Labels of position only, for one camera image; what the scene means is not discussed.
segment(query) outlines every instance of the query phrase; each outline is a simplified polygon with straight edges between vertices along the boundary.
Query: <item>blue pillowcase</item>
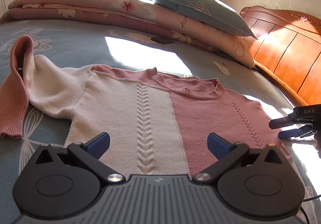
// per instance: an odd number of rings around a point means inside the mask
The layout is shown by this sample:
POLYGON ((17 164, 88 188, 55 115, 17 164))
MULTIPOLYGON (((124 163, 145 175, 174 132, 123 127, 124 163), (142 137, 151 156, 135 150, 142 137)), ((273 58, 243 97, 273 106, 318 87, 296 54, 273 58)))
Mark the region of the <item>blue pillowcase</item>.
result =
POLYGON ((235 36, 256 38, 243 18, 219 0, 152 0, 184 16, 235 36))

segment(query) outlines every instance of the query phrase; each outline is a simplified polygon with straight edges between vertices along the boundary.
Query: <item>phone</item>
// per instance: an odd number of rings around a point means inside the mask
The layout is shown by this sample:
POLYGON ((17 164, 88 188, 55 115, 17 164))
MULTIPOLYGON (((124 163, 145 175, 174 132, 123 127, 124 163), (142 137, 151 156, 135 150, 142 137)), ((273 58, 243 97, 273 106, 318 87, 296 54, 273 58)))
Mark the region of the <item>phone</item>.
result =
POLYGON ((160 43, 160 44, 163 44, 163 45, 171 44, 171 43, 174 42, 173 40, 168 39, 168 38, 166 38, 166 37, 162 37, 162 36, 152 37, 151 39, 152 39, 154 42, 157 42, 157 43, 160 43))

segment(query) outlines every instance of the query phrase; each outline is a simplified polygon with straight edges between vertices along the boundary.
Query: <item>pink sleeve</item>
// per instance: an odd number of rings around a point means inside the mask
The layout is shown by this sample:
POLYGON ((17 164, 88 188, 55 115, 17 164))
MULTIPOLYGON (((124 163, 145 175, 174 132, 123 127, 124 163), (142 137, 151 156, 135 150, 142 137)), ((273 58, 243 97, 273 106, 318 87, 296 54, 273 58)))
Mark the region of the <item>pink sleeve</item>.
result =
POLYGON ((24 57, 33 54, 30 36, 19 37, 10 53, 10 74, 0 86, 0 137, 22 138, 23 119, 28 108, 28 95, 18 69, 24 57))

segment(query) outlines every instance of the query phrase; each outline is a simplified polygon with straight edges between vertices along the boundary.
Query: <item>pink floral comforter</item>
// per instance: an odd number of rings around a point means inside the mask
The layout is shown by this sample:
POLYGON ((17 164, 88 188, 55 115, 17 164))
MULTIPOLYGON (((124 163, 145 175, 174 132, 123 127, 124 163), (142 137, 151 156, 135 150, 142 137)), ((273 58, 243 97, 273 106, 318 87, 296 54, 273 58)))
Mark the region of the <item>pink floral comforter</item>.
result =
POLYGON ((113 25, 155 34, 229 54, 254 67, 247 44, 207 24, 193 20, 149 0, 14 0, 0 23, 27 19, 69 19, 113 25))

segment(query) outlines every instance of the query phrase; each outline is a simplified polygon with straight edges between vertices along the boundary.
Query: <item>sweater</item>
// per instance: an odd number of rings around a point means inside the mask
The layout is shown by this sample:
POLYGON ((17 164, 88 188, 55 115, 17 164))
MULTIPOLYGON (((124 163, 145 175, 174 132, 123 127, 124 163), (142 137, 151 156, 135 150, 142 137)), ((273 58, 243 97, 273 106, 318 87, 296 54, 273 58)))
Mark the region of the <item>sweater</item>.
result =
POLYGON ((104 64, 59 68, 33 55, 29 36, 13 45, 10 68, 0 86, 0 135, 22 137, 30 102, 72 121, 66 146, 108 132, 110 148, 100 161, 125 176, 198 173, 217 160, 207 149, 211 132, 250 148, 275 143, 290 157, 260 103, 225 89, 218 79, 104 64))

